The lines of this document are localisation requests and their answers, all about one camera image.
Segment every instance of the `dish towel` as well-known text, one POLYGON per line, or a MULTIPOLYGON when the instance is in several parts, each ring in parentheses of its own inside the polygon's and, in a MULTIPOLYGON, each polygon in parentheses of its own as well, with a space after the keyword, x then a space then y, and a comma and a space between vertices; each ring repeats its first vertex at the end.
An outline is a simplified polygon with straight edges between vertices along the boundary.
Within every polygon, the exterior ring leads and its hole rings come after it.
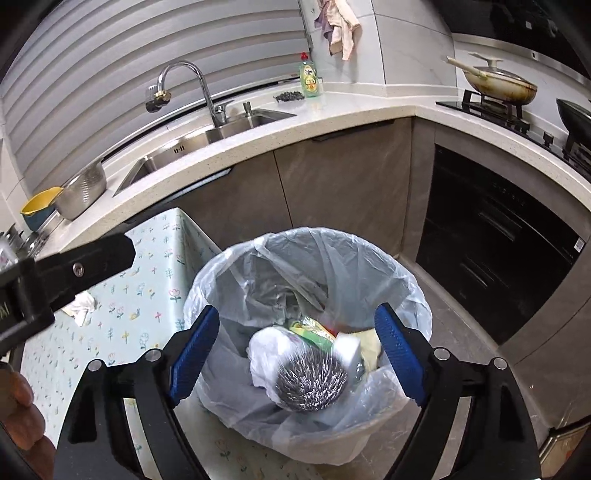
POLYGON ((343 60, 351 58, 355 42, 353 32, 361 24, 346 0, 319 0, 320 15, 314 21, 316 27, 322 27, 324 37, 329 41, 329 51, 334 55, 343 52, 343 60))

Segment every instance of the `countertop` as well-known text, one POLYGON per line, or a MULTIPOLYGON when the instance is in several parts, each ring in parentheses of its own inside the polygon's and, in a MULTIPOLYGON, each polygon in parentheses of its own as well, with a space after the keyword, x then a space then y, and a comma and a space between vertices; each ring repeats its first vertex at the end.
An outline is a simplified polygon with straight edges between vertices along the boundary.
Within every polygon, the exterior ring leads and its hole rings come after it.
MULTIPOLYGON (((42 256, 92 241, 170 194, 241 161, 318 135, 409 116, 446 125, 505 150, 554 180, 591 210, 591 184, 551 153, 503 127, 436 105, 439 100, 457 100, 455 89, 424 88, 420 92, 438 95, 384 97, 324 92, 319 97, 299 102, 277 103, 273 100, 273 95, 284 90, 285 85, 236 98, 228 106, 228 114, 240 113, 242 102, 249 100, 253 108, 295 113, 296 116, 254 128, 187 154, 114 196, 139 158, 179 135, 206 127, 210 123, 209 113, 199 111, 189 114, 124 149, 105 163, 107 191, 79 218, 73 222, 64 220, 48 239, 42 256)), ((405 89, 400 90, 402 94, 408 93, 405 89)))

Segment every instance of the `oven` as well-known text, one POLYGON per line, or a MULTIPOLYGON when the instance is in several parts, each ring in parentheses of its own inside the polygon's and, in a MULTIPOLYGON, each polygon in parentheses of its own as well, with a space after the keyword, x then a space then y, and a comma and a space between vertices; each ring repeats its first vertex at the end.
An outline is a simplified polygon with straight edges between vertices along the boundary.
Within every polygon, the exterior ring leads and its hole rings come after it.
POLYGON ((436 147, 417 262, 499 345, 540 309, 584 242, 510 181, 436 147))

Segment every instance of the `frying pan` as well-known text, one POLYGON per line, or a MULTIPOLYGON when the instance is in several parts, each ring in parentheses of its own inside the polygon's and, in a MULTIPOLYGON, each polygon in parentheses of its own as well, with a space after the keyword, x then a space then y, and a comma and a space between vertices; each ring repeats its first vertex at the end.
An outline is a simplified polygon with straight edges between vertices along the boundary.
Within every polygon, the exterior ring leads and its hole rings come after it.
POLYGON ((568 100, 557 99, 556 105, 569 134, 591 150, 591 112, 568 100))
POLYGON ((538 87, 515 73, 497 68, 501 59, 484 57, 478 53, 470 53, 473 57, 486 60, 486 67, 471 67, 451 57, 446 62, 464 71, 466 80, 483 95, 496 98, 513 105, 527 105, 538 92, 538 87))

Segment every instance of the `faucet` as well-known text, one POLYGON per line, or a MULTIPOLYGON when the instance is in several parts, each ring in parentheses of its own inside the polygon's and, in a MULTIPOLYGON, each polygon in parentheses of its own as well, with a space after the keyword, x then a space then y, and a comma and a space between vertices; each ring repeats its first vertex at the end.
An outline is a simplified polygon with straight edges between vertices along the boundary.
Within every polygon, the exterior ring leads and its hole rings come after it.
POLYGON ((150 113, 154 113, 159 111, 163 106, 168 105, 170 99, 173 97, 172 94, 166 91, 164 87, 164 80, 168 72, 176 67, 187 67, 191 70, 199 80, 201 84, 201 90, 203 91, 203 96, 205 97, 205 103, 207 104, 207 108, 209 109, 209 113, 212 116, 213 126, 216 128, 225 125, 228 121, 226 118, 226 105, 217 105, 213 106, 212 96, 209 93, 209 88, 207 87, 207 81, 205 80, 205 76, 203 72, 199 70, 199 68, 190 61, 186 60, 179 60, 166 65, 163 70, 158 75, 158 86, 157 91, 150 96, 150 98, 146 101, 145 106, 146 110, 150 113))

